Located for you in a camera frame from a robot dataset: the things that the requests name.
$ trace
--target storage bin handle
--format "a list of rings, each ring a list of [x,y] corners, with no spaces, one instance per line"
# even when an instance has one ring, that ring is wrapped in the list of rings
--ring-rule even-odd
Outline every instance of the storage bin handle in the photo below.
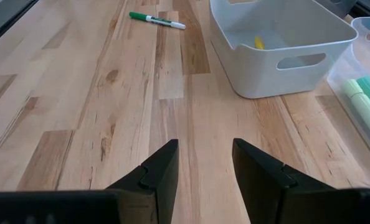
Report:
[[[300,47],[297,49],[283,49],[278,52],[277,55],[277,61],[275,66],[277,66],[277,70],[279,72],[284,72],[286,73],[287,71],[291,71],[294,69],[297,70],[311,70],[312,68],[316,69],[318,67],[323,67],[330,61],[330,58],[328,54],[325,53],[325,48],[322,48],[322,46],[309,46],[309,47]],[[319,60],[316,63],[313,63],[311,65],[305,65],[305,66],[294,66],[294,67],[287,67],[287,68],[279,68],[280,62],[283,59],[286,58],[293,58],[293,57],[302,57],[302,56],[313,56],[313,55],[319,55],[319,54],[324,54],[325,57],[322,60]]]
[[[354,27],[357,32],[360,39],[363,39],[366,42],[370,42],[370,40],[367,40],[367,36],[370,34],[370,17],[360,17],[353,19],[351,21],[351,26]]]

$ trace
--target butcher block countertop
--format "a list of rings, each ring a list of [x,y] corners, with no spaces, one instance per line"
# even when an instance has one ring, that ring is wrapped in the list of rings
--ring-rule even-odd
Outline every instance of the butcher block countertop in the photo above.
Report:
[[[0,38],[0,191],[103,189],[173,138],[173,223],[249,222],[233,138],[333,187],[370,187],[370,150],[328,84],[238,96],[209,16],[208,0],[40,0]]]

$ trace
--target dry erase marker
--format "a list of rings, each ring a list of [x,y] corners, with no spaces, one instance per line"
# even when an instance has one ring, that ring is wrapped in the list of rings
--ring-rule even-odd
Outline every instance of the dry erase marker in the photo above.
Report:
[[[164,26],[170,26],[170,27],[178,28],[178,29],[186,28],[184,24],[180,24],[179,22],[173,22],[167,19],[156,18],[153,16],[148,16],[148,15],[137,13],[137,12],[130,12],[130,17],[133,19],[139,19],[141,21],[146,21],[146,22],[153,22],[155,24],[161,24]]]
[[[343,83],[343,91],[349,97],[352,104],[361,115],[362,119],[370,129],[370,99],[365,95],[362,88],[354,79],[346,80]]]

